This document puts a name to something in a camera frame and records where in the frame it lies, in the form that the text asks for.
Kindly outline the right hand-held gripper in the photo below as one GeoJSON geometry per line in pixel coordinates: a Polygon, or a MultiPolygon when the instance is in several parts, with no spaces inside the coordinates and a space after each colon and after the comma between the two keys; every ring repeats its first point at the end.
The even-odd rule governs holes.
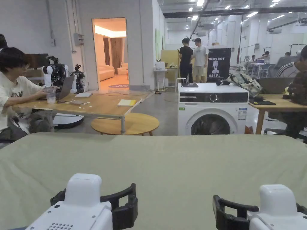
{"type": "Polygon", "coordinates": [[[262,185],[260,207],[213,196],[212,207],[218,230],[306,230],[307,208],[296,203],[291,189],[281,184],[262,185]],[[237,216],[225,212],[237,210],[237,216]]]}

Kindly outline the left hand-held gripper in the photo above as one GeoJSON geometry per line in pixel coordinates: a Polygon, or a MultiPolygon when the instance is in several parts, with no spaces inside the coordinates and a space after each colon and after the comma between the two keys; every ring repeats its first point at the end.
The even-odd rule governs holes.
{"type": "Polygon", "coordinates": [[[50,208],[31,223],[28,230],[124,230],[132,228],[138,216],[136,184],[100,197],[98,175],[73,175],[66,189],[50,199],[50,208]],[[119,200],[127,203],[119,206],[119,200]]]}

